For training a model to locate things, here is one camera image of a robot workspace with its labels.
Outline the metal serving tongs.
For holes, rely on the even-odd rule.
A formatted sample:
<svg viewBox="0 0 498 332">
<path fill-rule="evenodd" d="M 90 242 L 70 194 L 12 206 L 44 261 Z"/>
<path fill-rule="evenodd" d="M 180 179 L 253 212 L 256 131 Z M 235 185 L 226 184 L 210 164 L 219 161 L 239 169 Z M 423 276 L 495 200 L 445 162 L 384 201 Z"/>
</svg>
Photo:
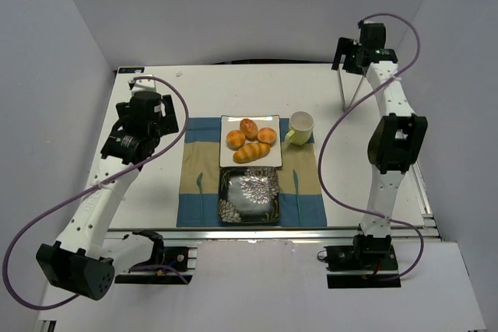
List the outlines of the metal serving tongs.
<svg viewBox="0 0 498 332">
<path fill-rule="evenodd" d="M 364 82 L 366 81 L 366 77 L 364 75 L 361 76 L 356 85 L 355 90 L 352 93 L 350 93 L 347 90 L 347 85 L 343 82 L 342 70 L 340 68 L 337 70 L 337 80 L 338 80 L 339 94 L 341 98 L 342 111 L 346 113 L 352 107 L 352 105 L 358 101 L 359 94 L 361 92 Z"/>
</svg>

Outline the round bread roll top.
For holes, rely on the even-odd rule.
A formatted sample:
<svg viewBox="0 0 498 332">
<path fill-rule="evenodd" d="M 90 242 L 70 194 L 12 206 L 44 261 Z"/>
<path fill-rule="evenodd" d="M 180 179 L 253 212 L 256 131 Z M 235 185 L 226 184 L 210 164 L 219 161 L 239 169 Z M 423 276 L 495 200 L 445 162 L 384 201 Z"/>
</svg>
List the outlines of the round bread roll top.
<svg viewBox="0 0 498 332">
<path fill-rule="evenodd" d="M 257 138 L 259 129 L 253 120 L 250 118 L 243 118 L 240 121 L 240 131 L 244 134 L 246 139 L 252 141 Z"/>
</svg>

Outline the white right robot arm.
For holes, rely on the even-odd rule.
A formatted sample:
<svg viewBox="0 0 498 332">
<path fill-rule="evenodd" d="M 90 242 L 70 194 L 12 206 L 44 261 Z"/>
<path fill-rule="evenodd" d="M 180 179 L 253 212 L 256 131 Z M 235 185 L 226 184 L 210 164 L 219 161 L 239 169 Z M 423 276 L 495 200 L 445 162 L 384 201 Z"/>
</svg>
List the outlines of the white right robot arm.
<svg viewBox="0 0 498 332">
<path fill-rule="evenodd" d="M 362 75 L 373 89 L 380 121 L 368 146 L 372 183 L 366 213 L 350 246 L 327 250 L 331 271 L 395 271 L 391 222 L 398 189 L 416 162 L 428 127 L 410 106 L 398 77 L 398 58 L 385 47 L 383 23 L 359 22 L 357 39 L 340 38 L 333 69 Z"/>
</svg>

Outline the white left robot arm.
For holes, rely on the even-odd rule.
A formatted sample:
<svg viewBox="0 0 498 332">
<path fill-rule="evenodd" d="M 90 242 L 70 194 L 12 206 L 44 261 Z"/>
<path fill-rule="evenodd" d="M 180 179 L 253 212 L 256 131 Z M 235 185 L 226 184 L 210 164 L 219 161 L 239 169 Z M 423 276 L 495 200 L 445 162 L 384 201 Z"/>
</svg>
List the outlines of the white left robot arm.
<svg viewBox="0 0 498 332">
<path fill-rule="evenodd" d="M 92 300 L 102 299 L 118 274 L 165 260 L 163 237 L 154 231 L 134 231 L 108 248 L 103 242 L 142 161 L 152 156 L 161 137 L 178 131 L 173 101 L 169 95 L 140 91 L 116 109 L 118 119 L 93 179 L 96 190 L 81 200 L 55 243 L 41 245 L 36 254 L 51 285 Z"/>
</svg>

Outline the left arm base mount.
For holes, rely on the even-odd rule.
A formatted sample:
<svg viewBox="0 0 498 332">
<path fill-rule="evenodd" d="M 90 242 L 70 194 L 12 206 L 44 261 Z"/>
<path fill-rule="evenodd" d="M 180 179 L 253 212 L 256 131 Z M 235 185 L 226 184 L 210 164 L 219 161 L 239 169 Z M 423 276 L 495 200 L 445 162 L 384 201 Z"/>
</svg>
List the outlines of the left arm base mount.
<svg viewBox="0 0 498 332">
<path fill-rule="evenodd" d="M 166 246 L 163 237 L 150 230 L 132 232 L 133 238 L 147 238 L 153 244 L 146 260 L 134 264 L 129 270 L 114 279 L 123 285 L 188 285 L 195 259 L 193 248 L 187 246 Z"/>
</svg>

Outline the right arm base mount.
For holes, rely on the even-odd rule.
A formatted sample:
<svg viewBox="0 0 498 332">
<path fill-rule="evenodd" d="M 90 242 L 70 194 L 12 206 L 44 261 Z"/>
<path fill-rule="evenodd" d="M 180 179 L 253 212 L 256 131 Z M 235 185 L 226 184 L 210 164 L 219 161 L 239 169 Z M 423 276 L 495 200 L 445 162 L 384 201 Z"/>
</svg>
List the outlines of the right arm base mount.
<svg viewBox="0 0 498 332">
<path fill-rule="evenodd" d="M 358 234 L 350 245 L 326 246 L 317 253 L 326 265 L 330 289 L 399 288 L 398 262 L 391 237 Z"/>
</svg>

